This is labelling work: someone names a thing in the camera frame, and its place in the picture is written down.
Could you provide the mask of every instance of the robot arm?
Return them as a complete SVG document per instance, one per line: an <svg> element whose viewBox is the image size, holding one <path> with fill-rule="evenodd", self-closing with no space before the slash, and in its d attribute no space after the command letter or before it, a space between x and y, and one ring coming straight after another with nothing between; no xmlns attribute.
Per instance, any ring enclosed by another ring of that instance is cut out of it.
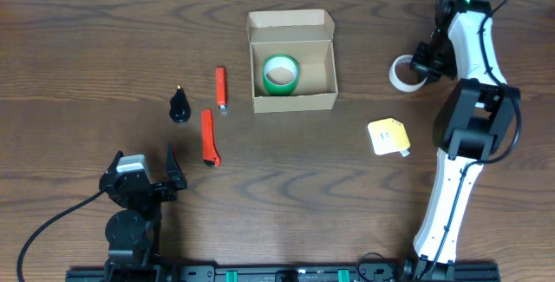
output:
<svg viewBox="0 0 555 282"><path fill-rule="evenodd" d="M434 144L438 147L437 170L426 217L415 237L414 248L420 261L419 279L436 279L430 262L448 267L456 259L457 237L474 182L483 165L464 168L477 160L486 160L503 140L513 118L513 107L501 87L486 72L480 49L480 25L491 12L484 0L438 0L437 28L430 44L420 43L411 69L421 80L435 82L442 75L459 83L447 99L434 123ZM492 74L506 83L500 72L492 41L492 20L486 20L483 36ZM519 90L507 87L519 99ZM487 118L475 116L483 108Z"/></svg>

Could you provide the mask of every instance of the yellow card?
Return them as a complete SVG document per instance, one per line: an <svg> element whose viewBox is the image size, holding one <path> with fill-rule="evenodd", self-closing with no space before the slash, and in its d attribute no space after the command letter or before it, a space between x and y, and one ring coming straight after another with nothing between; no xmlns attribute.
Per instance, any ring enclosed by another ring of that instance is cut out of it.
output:
<svg viewBox="0 0 555 282"><path fill-rule="evenodd" d="M372 121L368 124L368 131L376 154L401 152L403 156L408 155L410 142L402 122L393 118Z"/></svg>

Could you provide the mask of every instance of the green tape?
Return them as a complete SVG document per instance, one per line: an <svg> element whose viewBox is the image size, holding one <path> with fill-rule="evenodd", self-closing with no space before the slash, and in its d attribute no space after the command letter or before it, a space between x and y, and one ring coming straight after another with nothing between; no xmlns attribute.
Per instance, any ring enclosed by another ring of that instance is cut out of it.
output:
<svg viewBox="0 0 555 282"><path fill-rule="evenodd" d="M226 272L225 273L225 282L237 282L237 272Z"/></svg>
<svg viewBox="0 0 555 282"><path fill-rule="evenodd" d="M339 277L339 282L350 282L349 270L347 269L337 270L337 276Z"/></svg>
<svg viewBox="0 0 555 282"><path fill-rule="evenodd" d="M284 68L289 70L293 75L293 81L286 84L276 84L268 79L268 73L272 69ZM287 55L274 55L268 57L264 62L264 67L262 68L262 77L264 80L264 88L270 95L274 96L287 96L293 93L298 84L298 75L300 73L300 68L298 67L297 61Z"/></svg>

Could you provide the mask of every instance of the green tape roll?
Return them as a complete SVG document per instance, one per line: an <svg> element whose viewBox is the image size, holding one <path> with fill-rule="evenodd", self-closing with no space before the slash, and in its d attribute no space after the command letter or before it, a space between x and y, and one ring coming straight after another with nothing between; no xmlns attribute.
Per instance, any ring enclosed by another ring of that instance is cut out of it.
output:
<svg viewBox="0 0 555 282"><path fill-rule="evenodd" d="M291 82L281 83L272 81L268 74L274 69L282 68L290 71L293 74L293 80ZM262 68L262 77L264 80L264 88L270 95L275 96L287 96L293 93L298 84L298 75L300 69L298 67L297 61L294 58L286 55L274 55L268 57L264 62L264 67Z"/></svg>

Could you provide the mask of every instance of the green tab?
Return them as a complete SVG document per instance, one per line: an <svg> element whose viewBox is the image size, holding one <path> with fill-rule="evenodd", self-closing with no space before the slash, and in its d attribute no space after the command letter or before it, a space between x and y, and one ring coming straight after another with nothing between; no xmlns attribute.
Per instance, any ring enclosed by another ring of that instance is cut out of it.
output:
<svg viewBox="0 0 555 282"><path fill-rule="evenodd" d="M226 272L225 282L237 282L237 272Z"/></svg>
<svg viewBox="0 0 555 282"><path fill-rule="evenodd" d="M337 276L339 276L339 282L350 282L349 270L347 269L337 270Z"/></svg>

